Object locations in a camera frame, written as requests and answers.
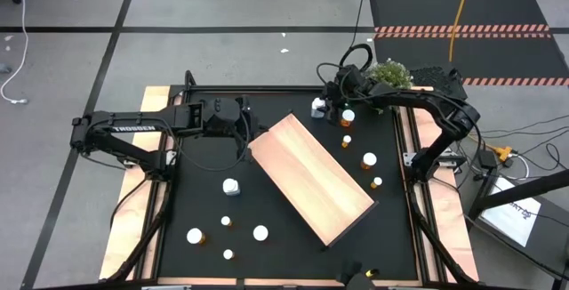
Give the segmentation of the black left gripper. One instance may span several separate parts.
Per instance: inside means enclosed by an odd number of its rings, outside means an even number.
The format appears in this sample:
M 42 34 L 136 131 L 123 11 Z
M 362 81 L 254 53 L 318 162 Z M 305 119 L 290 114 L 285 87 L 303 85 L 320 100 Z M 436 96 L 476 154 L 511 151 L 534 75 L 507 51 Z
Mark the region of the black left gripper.
M 269 129 L 268 126 L 258 124 L 258 118 L 253 114 L 250 97 L 241 95 L 236 98 L 239 105 L 239 118 L 235 123 L 236 127 L 236 147 L 237 161 L 244 160 L 249 152 L 248 145 L 256 136 L 261 136 Z

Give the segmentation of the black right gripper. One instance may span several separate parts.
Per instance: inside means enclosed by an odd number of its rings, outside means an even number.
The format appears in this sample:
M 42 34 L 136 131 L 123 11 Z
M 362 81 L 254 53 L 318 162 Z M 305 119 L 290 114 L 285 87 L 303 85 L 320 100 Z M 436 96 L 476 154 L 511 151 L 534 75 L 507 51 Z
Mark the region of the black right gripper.
M 367 101 L 369 93 L 366 91 L 366 78 L 356 65 L 337 66 L 334 80 L 325 84 L 320 98 L 331 103 L 327 106 L 327 122 L 338 125 L 340 110 L 334 103 L 348 103 Z

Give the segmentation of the white melatonin bottle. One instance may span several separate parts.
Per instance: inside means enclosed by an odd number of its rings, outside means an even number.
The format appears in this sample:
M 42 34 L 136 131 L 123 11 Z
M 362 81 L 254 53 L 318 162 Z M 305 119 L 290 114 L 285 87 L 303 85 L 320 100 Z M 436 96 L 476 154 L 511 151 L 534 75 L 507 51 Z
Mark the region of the white melatonin bottle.
M 241 189 L 239 186 L 239 183 L 237 180 L 232 179 L 232 178 L 227 178 L 223 183 L 222 183 L 222 189 L 223 192 L 227 195 L 227 196 L 237 196 L 240 194 Z
M 310 115 L 312 118 L 323 118 L 326 112 L 325 100 L 316 97 L 311 103 Z

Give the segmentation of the potted green plant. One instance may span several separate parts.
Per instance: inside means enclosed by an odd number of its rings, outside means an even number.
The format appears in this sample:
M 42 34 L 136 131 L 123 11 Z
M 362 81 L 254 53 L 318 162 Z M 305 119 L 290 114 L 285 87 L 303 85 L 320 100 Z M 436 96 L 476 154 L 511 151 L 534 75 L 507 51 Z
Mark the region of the potted green plant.
M 413 75 L 400 62 L 388 58 L 385 62 L 375 62 L 364 73 L 367 78 L 378 82 L 386 82 L 397 89 L 410 89 L 413 86 Z

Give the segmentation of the black perforated box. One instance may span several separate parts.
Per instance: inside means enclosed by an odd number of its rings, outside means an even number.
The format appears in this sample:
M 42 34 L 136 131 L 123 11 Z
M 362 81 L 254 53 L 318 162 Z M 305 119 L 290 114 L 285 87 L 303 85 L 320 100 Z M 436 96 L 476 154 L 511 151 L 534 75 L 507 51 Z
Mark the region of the black perforated box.
M 456 68 L 443 68 L 439 66 L 416 68 L 410 70 L 413 84 L 416 86 L 430 86 L 448 96 L 465 101 L 468 98 L 464 87 L 463 77 Z

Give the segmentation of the black striped-edge floor mat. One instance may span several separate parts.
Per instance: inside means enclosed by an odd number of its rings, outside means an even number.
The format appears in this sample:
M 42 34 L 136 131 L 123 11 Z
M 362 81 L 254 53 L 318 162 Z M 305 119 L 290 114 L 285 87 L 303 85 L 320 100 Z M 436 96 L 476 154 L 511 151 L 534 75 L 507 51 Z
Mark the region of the black striped-edge floor mat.
M 373 25 L 383 27 L 500 25 L 548 29 L 536 0 L 370 0 Z
M 451 44 L 435 34 L 381 33 L 373 43 L 379 62 L 456 68 L 465 85 L 569 86 L 569 66 L 550 34 L 471 34 Z

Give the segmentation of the black power adapter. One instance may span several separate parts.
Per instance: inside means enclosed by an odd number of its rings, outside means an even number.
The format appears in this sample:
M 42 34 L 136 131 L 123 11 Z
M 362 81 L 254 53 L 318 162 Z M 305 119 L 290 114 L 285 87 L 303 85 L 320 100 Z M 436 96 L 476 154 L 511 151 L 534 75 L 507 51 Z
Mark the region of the black power adapter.
M 481 149 L 477 154 L 478 164 L 482 169 L 491 170 L 497 167 L 495 154 L 491 150 Z

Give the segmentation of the yellow power plug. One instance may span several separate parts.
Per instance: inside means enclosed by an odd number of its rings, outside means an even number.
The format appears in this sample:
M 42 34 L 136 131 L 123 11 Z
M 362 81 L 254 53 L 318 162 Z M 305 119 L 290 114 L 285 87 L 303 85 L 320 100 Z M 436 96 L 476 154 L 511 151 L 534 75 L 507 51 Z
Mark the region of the yellow power plug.
M 501 162 L 506 162 L 510 157 L 513 156 L 514 151 L 511 147 L 495 147 L 493 148 L 494 153 L 497 155 Z

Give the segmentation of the white paper sheet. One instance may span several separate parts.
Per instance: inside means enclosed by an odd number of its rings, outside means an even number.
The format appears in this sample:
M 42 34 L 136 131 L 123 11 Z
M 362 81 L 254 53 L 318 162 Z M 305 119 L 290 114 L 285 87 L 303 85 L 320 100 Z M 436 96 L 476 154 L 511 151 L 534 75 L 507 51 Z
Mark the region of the white paper sheet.
M 525 247 L 540 209 L 541 203 L 529 197 L 485 209 L 480 217 L 506 237 Z

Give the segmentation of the black side table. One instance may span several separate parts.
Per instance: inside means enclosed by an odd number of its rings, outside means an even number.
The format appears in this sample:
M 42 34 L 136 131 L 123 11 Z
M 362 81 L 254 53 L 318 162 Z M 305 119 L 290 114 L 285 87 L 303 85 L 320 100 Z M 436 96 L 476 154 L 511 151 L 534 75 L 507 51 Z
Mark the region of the black side table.
M 550 274 L 554 278 L 551 290 L 565 290 L 569 286 L 569 212 L 548 201 L 543 195 L 566 187 L 569 187 L 569 170 L 516 183 L 513 179 L 501 176 L 497 169 L 491 169 L 484 175 L 481 187 L 465 216 L 467 227 L 483 231 Z M 525 247 L 480 217 L 485 209 L 529 197 L 540 202 L 541 209 Z

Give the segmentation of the black table frame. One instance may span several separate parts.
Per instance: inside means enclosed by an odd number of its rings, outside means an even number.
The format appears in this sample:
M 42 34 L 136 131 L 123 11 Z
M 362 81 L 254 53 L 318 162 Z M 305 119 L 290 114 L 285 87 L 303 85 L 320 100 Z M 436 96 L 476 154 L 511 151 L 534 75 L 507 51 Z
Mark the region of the black table frame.
M 315 85 L 198 85 L 198 93 L 246 93 L 246 94 L 308 94 L 318 91 Z M 397 113 L 400 149 L 413 150 L 417 146 L 432 143 L 438 133 L 434 119 L 424 109 L 400 110 Z M 419 209 L 428 215 L 428 222 L 440 243 L 453 258 L 455 266 L 463 274 L 478 281 L 477 267 L 469 240 L 467 225 L 463 218 L 461 199 L 456 190 L 453 170 L 439 168 L 429 182 L 415 187 L 414 193 Z M 99 280 L 104 281 L 115 273 L 135 244 L 145 232 L 150 220 L 157 216 L 165 195 L 165 183 L 146 181 L 131 200 L 118 212 L 117 227 L 110 231 L 107 250 L 100 269 Z M 456 284 L 451 268 L 443 262 L 427 235 L 419 228 L 412 228 L 417 278 L 415 280 L 377 280 L 378 287 L 418 287 L 435 283 Z M 234 286 L 236 288 L 335 288 L 339 282 L 333 278 L 160 278 L 157 275 L 161 260 L 162 236 L 157 230 L 150 239 L 138 263 L 128 274 L 130 280 L 153 279 L 160 285 Z

